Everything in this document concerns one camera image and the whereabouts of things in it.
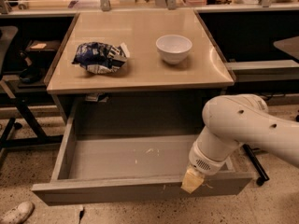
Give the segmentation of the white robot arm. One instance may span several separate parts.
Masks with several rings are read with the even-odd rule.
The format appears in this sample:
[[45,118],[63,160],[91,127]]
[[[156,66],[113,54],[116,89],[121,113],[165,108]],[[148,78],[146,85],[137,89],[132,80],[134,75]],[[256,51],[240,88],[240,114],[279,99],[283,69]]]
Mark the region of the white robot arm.
[[268,113],[254,94],[222,95],[202,111],[205,127],[193,142],[181,188],[192,193],[207,175],[216,174],[239,147],[250,145],[299,166],[299,124]]

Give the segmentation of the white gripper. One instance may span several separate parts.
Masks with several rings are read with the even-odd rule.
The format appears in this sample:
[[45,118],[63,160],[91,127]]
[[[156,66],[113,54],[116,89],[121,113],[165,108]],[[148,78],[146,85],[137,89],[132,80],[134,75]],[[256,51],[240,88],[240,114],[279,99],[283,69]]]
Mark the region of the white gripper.
[[187,169],[181,188],[188,193],[193,193],[204,183],[205,175],[216,174],[225,164],[226,159],[223,144],[194,142],[189,153],[192,167]]

